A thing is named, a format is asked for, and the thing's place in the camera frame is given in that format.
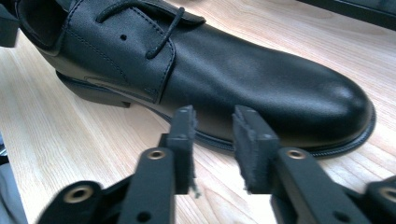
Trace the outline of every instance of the shoe upper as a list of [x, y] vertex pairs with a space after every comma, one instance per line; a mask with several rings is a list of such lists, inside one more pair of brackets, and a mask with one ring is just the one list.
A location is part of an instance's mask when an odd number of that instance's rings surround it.
[[61, 74], [111, 90], [171, 116], [193, 105], [198, 130], [232, 140], [235, 105], [257, 110], [283, 146], [325, 148], [353, 141], [374, 115], [353, 81], [301, 57], [228, 35], [184, 13], [152, 59], [177, 14], [141, 0], [102, 22], [115, 0], [79, 0], [68, 12], [54, 1], [20, 1], [21, 28]]

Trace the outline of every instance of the black leather shoe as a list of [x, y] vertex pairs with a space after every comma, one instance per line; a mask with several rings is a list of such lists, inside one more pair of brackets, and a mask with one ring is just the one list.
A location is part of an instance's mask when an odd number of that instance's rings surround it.
[[284, 147], [315, 156], [348, 152], [375, 126], [373, 105], [348, 78], [225, 34], [184, 8], [160, 0], [57, 2], [19, 1], [20, 26], [86, 100], [139, 103], [167, 120], [193, 105], [197, 138], [228, 150], [235, 105], [259, 111]]

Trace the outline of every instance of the wood grain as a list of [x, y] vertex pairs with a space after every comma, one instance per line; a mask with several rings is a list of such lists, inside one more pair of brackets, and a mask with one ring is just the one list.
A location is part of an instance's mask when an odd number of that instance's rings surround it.
[[[321, 161], [331, 178], [363, 191], [396, 174], [396, 32], [292, 0], [173, 0], [220, 30], [324, 64], [357, 82], [375, 104], [369, 141]], [[84, 101], [20, 34], [0, 49], [0, 130], [30, 223], [59, 189], [79, 180], [104, 188], [134, 172], [139, 153], [169, 125], [147, 109]], [[178, 223], [275, 223], [269, 197], [247, 195], [230, 155], [194, 147], [203, 197], [177, 197]]]

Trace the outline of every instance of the black shoelace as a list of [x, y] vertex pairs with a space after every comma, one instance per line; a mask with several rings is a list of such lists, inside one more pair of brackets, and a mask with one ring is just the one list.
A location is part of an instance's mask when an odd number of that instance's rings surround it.
[[[103, 10], [97, 17], [96, 21], [99, 23], [104, 22], [111, 16], [122, 12], [124, 9], [130, 8], [130, 7], [141, 7], [145, 8], [148, 7], [142, 2], [136, 1], [136, 0], [125, 0], [122, 2], [118, 2], [105, 10]], [[157, 44], [157, 46], [154, 49], [149, 50], [146, 53], [146, 58], [147, 59], [153, 59], [155, 58], [158, 53], [160, 53], [161, 49], [163, 49], [163, 46], [165, 46], [166, 41], [168, 41], [169, 36], [172, 34], [172, 32], [175, 30], [176, 26], [180, 22], [181, 18], [183, 17], [184, 14], [184, 7], [181, 7], [178, 9], [176, 16], [174, 17], [171, 25], [169, 26], [168, 30], [166, 31], [165, 35], [163, 36], [163, 39]]]

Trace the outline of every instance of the table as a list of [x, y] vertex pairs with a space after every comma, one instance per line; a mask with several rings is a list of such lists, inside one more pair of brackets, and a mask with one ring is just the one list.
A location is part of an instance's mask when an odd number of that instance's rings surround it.
[[[320, 164], [334, 181], [360, 192], [396, 174], [396, 32], [293, 0], [169, 2], [357, 82], [375, 104], [375, 132], [356, 151]], [[0, 131], [30, 223], [66, 185], [93, 180], [106, 188], [132, 174], [138, 155], [168, 132], [168, 123], [139, 105], [78, 98], [22, 33], [15, 49], [0, 49], [0, 71]], [[178, 223], [275, 223], [269, 196], [246, 194], [231, 155], [195, 145], [194, 158], [203, 196], [177, 196]]]

